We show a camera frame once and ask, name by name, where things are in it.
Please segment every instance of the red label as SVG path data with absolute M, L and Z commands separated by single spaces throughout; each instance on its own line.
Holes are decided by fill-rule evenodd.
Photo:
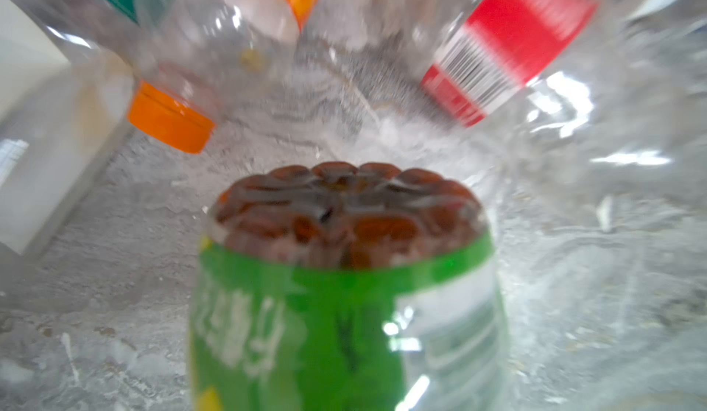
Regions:
M 483 0 L 437 50 L 422 85 L 462 122 L 477 123 L 545 70 L 596 9 L 596 0 Z

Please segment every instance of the marbled surface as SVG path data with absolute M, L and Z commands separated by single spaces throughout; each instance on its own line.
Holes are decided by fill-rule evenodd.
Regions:
M 0 250 L 0 409 L 190 409 L 204 208 L 251 173 L 378 160 L 456 178 L 489 208 L 511 409 L 707 410 L 704 213 L 623 195 L 609 233 L 573 226 L 384 61 L 385 44 L 363 48 L 384 41 L 384 23 L 354 23 L 372 33 L 361 41 L 318 33 L 334 2 L 315 13 L 292 78 L 234 113 L 202 155 L 132 133 L 44 256 Z

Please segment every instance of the white barcode area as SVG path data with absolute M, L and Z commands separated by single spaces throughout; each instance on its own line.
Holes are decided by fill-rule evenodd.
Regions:
M 476 106 L 489 115 L 520 86 L 498 65 L 470 29 L 459 29 L 436 53 L 435 61 Z

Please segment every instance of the yellow cap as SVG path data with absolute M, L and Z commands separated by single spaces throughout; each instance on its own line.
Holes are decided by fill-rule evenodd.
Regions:
M 199 153 L 216 124 L 145 81 L 133 100 L 128 120 L 153 138 L 187 153 Z

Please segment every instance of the plastic bottle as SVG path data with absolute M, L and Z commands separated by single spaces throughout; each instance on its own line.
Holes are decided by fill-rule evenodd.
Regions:
M 704 118 L 684 91 L 630 67 L 598 0 L 397 1 L 412 77 L 502 145 L 562 216 L 608 230 L 615 194 L 702 199 L 691 189 L 705 178 L 680 170 Z
M 198 153 L 225 110 L 263 95 L 293 58 L 316 0 L 135 0 L 145 79 L 137 128 Z
M 205 227 L 197 411 L 504 409 L 493 245 L 461 184 L 390 164 L 288 166 L 235 182 Z

